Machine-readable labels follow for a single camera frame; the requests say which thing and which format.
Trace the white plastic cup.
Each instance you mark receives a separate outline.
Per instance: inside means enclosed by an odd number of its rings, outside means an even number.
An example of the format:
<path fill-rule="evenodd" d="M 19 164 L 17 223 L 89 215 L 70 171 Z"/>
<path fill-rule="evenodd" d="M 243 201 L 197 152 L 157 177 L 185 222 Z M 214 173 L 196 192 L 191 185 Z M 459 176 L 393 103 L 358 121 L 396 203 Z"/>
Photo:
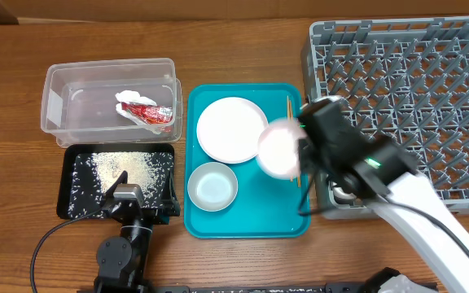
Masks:
<path fill-rule="evenodd" d="M 352 193 L 345 193 L 336 183 L 330 182 L 331 190 L 335 201 L 338 204 L 353 204 L 357 197 Z"/>

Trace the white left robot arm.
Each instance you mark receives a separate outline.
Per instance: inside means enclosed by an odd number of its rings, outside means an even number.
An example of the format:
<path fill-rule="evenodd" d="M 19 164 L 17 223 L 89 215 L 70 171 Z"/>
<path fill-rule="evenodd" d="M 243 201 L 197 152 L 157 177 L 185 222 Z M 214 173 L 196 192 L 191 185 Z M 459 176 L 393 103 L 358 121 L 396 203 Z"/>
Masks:
<path fill-rule="evenodd" d="M 99 245 L 94 292 L 154 292 L 143 277 L 153 227 L 167 225 L 171 217 L 180 215 L 172 171 L 167 172 L 159 193 L 161 205 L 155 208 L 143 207 L 141 187 L 127 181 L 124 171 L 105 193 L 103 215 L 121 223 L 121 231 Z"/>

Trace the pink bowl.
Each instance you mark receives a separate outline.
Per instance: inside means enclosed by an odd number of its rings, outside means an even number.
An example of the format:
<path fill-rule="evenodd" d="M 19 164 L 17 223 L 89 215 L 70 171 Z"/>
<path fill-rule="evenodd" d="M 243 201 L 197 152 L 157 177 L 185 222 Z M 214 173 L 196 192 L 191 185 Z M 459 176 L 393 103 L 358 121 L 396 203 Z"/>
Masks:
<path fill-rule="evenodd" d="M 280 180 L 299 177 L 298 141 L 305 137 L 306 133 L 297 119 L 272 121 L 258 139 L 256 161 L 260 168 Z"/>

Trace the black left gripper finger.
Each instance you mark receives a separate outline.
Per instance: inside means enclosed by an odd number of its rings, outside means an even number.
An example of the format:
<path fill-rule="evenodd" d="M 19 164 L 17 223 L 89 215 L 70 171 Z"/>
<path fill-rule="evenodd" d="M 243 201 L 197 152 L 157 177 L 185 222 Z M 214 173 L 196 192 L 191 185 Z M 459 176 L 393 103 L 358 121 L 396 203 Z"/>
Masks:
<path fill-rule="evenodd" d="M 104 202 L 107 202 L 109 199 L 113 197 L 113 193 L 115 192 L 116 188 L 120 184 L 126 184 L 128 181 L 128 173 L 126 171 L 123 171 L 120 176 L 116 179 L 116 181 L 107 189 L 107 191 L 104 193 Z"/>
<path fill-rule="evenodd" d="M 179 208 L 178 197 L 174 188 L 173 170 L 170 169 L 166 176 L 163 189 L 163 206 L 165 208 Z"/>

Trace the pink plate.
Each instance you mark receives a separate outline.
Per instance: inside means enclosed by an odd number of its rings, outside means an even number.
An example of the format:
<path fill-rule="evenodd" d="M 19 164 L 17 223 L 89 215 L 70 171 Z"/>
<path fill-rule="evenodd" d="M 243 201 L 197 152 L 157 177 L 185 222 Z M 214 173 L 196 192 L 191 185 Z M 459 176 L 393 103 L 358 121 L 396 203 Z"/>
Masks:
<path fill-rule="evenodd" d="M 227 97 L 202 111 L 196 134 L 199 145 L 212 159 L 240 164 L 256 156 L 258 139 L 267 126 L 265 113 L 254 102 Z"/>

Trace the red snack wrapper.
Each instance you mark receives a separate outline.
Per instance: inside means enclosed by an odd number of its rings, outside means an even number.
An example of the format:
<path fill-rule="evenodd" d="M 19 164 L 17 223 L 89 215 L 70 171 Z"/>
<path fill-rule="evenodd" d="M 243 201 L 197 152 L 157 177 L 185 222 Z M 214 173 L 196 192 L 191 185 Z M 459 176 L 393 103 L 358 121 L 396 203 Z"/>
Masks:
<path fill-rule="evenodd" d="M 173 119 L 170 107 L 141 103 L 120 103 L 120 114 L 139 125 L 167 124 Z"/>

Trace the pile of rice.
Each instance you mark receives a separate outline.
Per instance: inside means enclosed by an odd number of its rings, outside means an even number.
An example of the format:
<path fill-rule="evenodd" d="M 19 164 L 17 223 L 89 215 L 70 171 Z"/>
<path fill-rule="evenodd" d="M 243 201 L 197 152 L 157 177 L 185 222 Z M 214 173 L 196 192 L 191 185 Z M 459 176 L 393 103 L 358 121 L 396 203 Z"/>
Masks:
<path fill-rule="evenodd" d="M 173 171 L 173 155 L 168 152 L 99 152 L 75 157 L 70 172 L 68 218 L 78 218 L 99 208 L 105 193 L 119 176 L 128 173 L 127 182 L 142 191 L 143 208 L 160 208 L 166 177 Z"/>

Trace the grey bowl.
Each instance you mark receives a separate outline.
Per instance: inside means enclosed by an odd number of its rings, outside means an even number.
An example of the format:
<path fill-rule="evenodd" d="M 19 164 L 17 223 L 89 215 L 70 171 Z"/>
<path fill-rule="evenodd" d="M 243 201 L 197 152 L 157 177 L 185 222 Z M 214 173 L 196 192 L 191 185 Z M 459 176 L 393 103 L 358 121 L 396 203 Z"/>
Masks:
<path fill-rule="evenodd" d="M 219 212 L 228 208 L 238 194 L 238 179 L 225 164 L 201 164 L 190 175 L 187 194 L 191 202 L 206 212 Z"/>

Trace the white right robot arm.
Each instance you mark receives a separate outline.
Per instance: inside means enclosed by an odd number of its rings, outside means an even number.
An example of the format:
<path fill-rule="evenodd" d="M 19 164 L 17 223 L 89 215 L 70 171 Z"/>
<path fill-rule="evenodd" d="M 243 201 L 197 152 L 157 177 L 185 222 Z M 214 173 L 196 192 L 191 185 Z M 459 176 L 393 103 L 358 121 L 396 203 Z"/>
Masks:
<path fill-rule="evenodd" d="M 469 233 L 438 198 L 413 156 L 390 137 L 365 138 L 324 98 L 297 117 L 300 167 L 325 173 L 391 225 L 450 292 L 469 292 Z"/>

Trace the white napkin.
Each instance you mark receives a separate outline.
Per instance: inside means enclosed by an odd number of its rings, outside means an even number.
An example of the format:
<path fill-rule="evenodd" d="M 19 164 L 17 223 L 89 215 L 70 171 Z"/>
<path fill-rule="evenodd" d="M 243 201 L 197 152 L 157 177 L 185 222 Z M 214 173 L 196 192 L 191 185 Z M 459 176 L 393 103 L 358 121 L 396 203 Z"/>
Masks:
<path fill-rule="evenodd" d="M 145 97 L 145 96 L 141 96 L 139 92 L 133 91 L 133 90 L 123 90 L 120 93 L 115 94 L 115 97 L 116 97 L 116 101 L 117 101 L 116 112 L 119 115 L 123 116 L 124 118 L 126 118 L 125 115 L 120 114 L 120 110 L 119 110 L 121 102 L 151 104 L 151 105 L 159 106 L 154 100 L 152 100 L 148 97 Z M 161 125 L 139 125 L 139 126 L 142 126 L 144 129 L 147 129 L 147 130 L 153 132 L 154 134 L 161 134 L 162 132 L 165 131 L 165 126 L 164 125 L 165 124 L 161 124 Z"/>

